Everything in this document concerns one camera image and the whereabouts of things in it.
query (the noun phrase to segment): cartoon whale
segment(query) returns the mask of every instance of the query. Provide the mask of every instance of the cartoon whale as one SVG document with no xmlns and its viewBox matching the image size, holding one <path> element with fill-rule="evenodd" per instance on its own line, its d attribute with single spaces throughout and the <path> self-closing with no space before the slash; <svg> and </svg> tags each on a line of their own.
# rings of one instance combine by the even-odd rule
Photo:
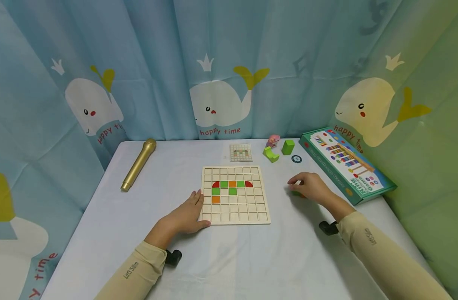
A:
<svg viewBox="0 0 458 300">
<path fill-rule="evenodd" d="M 99 75 L 95 66 L 91 69 Z M 108 92 L 97 83 L 83 78 L 72 80 L 65 89 L 65 100 L 86 135 L 96 135 L 110 121 L 124 120 L 121 108 L 111 93 L 113 70 L 106 70 L 100 79 Z"/>
<path fill-rule="evenodd" d="M 342 95 L 334 114 L 339 121 L 354 127 L 368 146 L 376 147 L 400 122 L 431 112 L 431 108 L 425 105 L 412 106 L 412 91 L 406 87 L 397 120 L 384 126 L 394 93 L 392 86 L 384 79 L 364 79 Z"/>
<path fill-rule="evenodd" d="M 10 187 L 3 174 L 0 174 L 0 222 L 10 222 L 17 236 L 16 240 L 0 240 L 0 299 L 18 300 L 30 261 L 45 249 L 49 236 L 41 226 L 16 217 Z"/>
<path fill-rule="evenodd" d="M 189 90 L 198 126 L 230 126 L 247 117 L 251 110 L 252 89 L 268 75 L 269 69 L 258 70 L 252 76 L 246 67 L 237 66 L 234 72 L 242 76 L 247 85 L 242 102 L 235 89 L 222 80 L 202 82 Z"/>
</svg>

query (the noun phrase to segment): arm sleeve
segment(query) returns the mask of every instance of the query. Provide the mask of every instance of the arm sleeve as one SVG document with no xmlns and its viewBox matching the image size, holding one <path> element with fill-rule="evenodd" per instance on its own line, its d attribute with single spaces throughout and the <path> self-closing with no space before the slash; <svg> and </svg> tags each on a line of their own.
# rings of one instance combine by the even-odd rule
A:
<svg viewBox="0 0 458 300">
<path fill-rule="evenodd" d="M 421 265 L 361 213 L 347 215 L 337 228 L 389 300 L 451 299 Z"/>
<path fill-rule="evenodd" d="M 104 285 L 95 300 L 143 300 L 162 274 L 166 251 L 142 242 Z"/>
</svg>

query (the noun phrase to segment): toy microphone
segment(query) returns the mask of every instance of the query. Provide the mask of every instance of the toy microphone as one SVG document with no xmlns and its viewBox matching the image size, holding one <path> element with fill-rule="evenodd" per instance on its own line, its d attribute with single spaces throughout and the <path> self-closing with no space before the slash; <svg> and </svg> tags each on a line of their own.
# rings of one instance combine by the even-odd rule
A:
<svg viewBox="0 0 458 300">
<path fill-rule="evenodd" d="M 122 181 L 121 191 L 127 192 L 134 181 L 136 181 L 138 174 L 141 172 L 142 168 L 146 164 L 147 159 L 149 156 L 154 152 L 156 149 L 156 141 L 154 139 L 148 139 L 144 142 L 141 152 L 139 153 L 136 161 L 132 165 L 129 173 L 127 173 L 126 178 Z"/>
</svg>

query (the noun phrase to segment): hand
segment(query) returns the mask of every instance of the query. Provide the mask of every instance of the hand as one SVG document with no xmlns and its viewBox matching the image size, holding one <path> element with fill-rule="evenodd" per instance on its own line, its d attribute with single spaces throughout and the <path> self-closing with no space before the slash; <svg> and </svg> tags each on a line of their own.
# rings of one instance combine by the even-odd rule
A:
<svg viewBox="0 0 458 300">
<path fill-rule="evenodd" d="M 324 205 L 325 202 L 336 196 L 321 177 L 315 173 L 302 172 L 292 177 L 288 181 L 289 189 L 295 190 L 303 194 L 306 198 L 312 199 L 315 202 Z"/>
<path fill-rule="evenodd" d="M 209 227 L 211 222 L 197 221 L 203 203 L 204 195 L 201 194 L 201 190 L 192 192 L 184 203 L 154 225 L 144 241 L 164 250 L 175 234 L 196 233 L 202 228 Z"/>
</svg>

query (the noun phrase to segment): white table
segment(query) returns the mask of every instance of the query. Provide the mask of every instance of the white table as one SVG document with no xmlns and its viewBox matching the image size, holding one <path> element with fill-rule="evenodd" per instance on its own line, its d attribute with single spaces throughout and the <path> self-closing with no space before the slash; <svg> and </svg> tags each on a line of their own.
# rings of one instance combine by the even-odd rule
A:
<svg viewBox="0 0 458 300">
<path fill-rule="evenodd" d="M 157 142 L 127 193 L 122 180 L 143 142 L 121 143 L 42 299 L 93 299 L 154 223 L 200 188 L 204 165 L 260 165 L 272 223 L 216 225 L 175 240 L 169 249 L 179 249 L 182 260 L 166 266 L 149 299 L 386 299 L 339 235 L 318 228 L 331 215 L 286 190 L 290 177 L 310 171 L 344 197 L 294 141 L 291 155 L 280 153 L 280 141 L 274 164 L 262 155 L 266 140 Z M 251 143 L 254 162 L 231 163 L 233 143 Z M 302 163 L 291 161 L 294 154 Z M 431 272 L 382 197 L 357 208 Z"/>
</svg>

